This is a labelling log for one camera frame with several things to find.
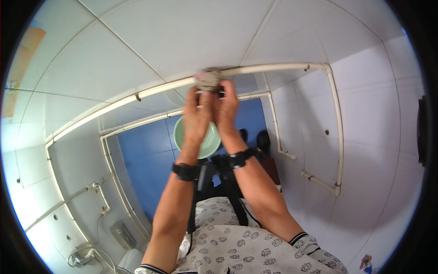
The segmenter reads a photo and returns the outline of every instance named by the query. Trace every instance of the person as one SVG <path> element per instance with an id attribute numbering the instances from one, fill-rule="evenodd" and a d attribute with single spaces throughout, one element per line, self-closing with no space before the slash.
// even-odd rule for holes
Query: person
<path id="1" fill-rule="evenodd" d="M 220 82 L 225 95 L 189 90 L 183 111 L 184 145 L 175 164 L 197 164 L 210 121 L 228 154 L 248 149 L 234 122 L 239 106 L 234 84 Z M 239 225 L 228 197 L 196 203 L 196 230 L 188 234 L 194 184 L 171 172 L 155 213 L 152 237 L 136 274 L 168 273 L 347 273 L 342 262 L 322 250 L 290 215 L 282 194 L 254 157 L 233 169 L 248 218 Z"/>

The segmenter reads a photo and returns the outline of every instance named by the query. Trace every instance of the toilet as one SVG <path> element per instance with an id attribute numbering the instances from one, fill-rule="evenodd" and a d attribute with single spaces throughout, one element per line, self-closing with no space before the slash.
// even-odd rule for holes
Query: toilet
<path id="1" fill-rule="evenodd" d="M 141 264 L 144 254 L 137 249 L 128 250 L 123 256 L 120 263 L 117 265 L 117 269 L 124 271 L 125 273 L 134 274 L 134 270 Z"/>

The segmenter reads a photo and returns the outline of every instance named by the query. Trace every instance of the patterned shirt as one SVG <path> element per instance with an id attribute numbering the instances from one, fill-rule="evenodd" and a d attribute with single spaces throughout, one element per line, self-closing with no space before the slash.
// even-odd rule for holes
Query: patterned shirt
<path id="1" fill-rule="evenodd" d="M 214 197 L 196 204 L 192 234 L 181 242 L 177 273 L 205 274 L 340 274 L 343 263 L 322 250 L 316 239 L 302 232 L 285 242 L 263 229 L 244 199 L 240 199 L 248 226 L 240 226 L 227 197 Z M 167 274 L 142 264 L 135 274 Z"/>

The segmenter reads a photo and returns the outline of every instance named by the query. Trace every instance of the wrist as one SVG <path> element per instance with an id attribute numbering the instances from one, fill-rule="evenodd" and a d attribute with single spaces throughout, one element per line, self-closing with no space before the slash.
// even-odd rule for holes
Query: wrist
<path id="1" fill-rule="evenodd" d="M 221 135 L 222 144 L 225 147 L 228 154 L 235 154 L 240 151 L 245 151 L 248 146 L 243 141 L 240 132 L 235 129 L 233 132 Z"/>

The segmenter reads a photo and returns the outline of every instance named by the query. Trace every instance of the black shoe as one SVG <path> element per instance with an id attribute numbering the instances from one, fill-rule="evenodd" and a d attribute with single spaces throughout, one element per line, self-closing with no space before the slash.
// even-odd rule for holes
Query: black shoe
<path id="1" fill-rule="evenodd" d="M 271 141 L 269 140 L 269 135 L 266 130 L 262 130 L 257 134 L 257 147 L 260 148 L 266 155 L 270 156 Z"/>
<path id="2" fill-rule="evenodd" d="M 243 128 L 240 131 L 240 135 L 242 136 L 242 139 L 244 140 L 244 142 L 248 142 L 248 130 L 246 130 L 246 128 Z"/>

